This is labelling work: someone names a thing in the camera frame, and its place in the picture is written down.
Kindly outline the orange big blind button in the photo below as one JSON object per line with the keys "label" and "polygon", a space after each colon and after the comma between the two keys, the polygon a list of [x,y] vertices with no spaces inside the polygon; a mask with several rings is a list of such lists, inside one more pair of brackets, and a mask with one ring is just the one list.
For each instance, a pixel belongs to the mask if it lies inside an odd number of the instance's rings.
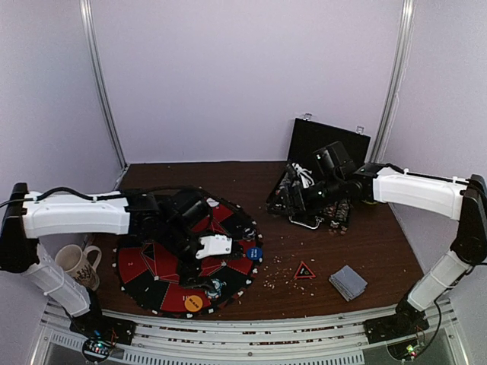
{"label": "orange big blind button", "polygon": [[189,295],[184,297],[184,306],[188,312],[196,313],[203,307],[203,299],[199,295]]}

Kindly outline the purple 500 poker chip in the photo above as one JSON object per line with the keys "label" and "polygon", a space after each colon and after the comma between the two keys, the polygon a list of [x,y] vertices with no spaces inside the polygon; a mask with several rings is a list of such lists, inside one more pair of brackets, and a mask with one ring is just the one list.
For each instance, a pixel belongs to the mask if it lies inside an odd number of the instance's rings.
{"label": "purple 500 poker chip", "polygon": [[243,229],[242,239],[245,241],[254,240],[256,237],[256,230],[253,227],[246,227]]}

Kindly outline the blue small blind button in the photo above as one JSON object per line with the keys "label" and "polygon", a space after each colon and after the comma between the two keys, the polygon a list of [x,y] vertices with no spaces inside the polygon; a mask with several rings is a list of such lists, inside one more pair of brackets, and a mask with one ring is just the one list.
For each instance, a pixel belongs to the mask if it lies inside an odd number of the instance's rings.
{"label": "blue small blind button", "polygon": [[259,247],[251,247],[246,251],[246,257],[255,262],[259,262],[263,257],[263,251]]}

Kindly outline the clear dealer button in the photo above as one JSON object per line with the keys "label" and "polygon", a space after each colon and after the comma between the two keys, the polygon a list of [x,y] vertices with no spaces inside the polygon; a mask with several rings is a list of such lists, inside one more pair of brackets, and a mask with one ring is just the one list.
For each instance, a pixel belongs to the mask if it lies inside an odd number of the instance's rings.
{"label": "clear dealer button", "polygon": [[216,208],[219,206],[220,202],[217,200],[214,200],[213,198],[208,197],[206,199],[206,203],[211,207],[211,208]]}

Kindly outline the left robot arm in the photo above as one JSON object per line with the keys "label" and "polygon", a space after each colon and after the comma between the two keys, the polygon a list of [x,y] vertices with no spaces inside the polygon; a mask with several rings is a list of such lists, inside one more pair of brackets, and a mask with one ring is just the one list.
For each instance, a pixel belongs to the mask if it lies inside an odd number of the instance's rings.
{"label": "left robot arm", "polygon": [[156,197],[148,190],[113,191],[85,195],[68,187],[44,193],[29,191],[25,182],[14,185],[1,224],[1,270],[28,277],[44,294],[57,301],[74,321],[94,338],[109,331],[92,289],[69,278],[40,242],[45,236],[79,238],[92,233],[130,236],[140,242],[161,241],[170,234],[170,248],[178,258],[195,263],[198,243],[189,238],[189,215],[174,210],[173,198]]}

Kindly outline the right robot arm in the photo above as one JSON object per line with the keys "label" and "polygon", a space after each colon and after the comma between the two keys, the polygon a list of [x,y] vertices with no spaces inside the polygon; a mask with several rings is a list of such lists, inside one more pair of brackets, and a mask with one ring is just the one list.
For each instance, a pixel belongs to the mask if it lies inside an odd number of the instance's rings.
{"label": "right robot arm", "polygon": [[326,210],[359,200],[436,215],[457,225],[447,251],[397,304],[390,319],[395,335],[407,335],[447,290],[486,263],[486,182],[414,173],[392,163],[357,165],[342,142],[313,153],[315,167],[289,161],[269,195],[269,212],[308,229],[327,219]]}

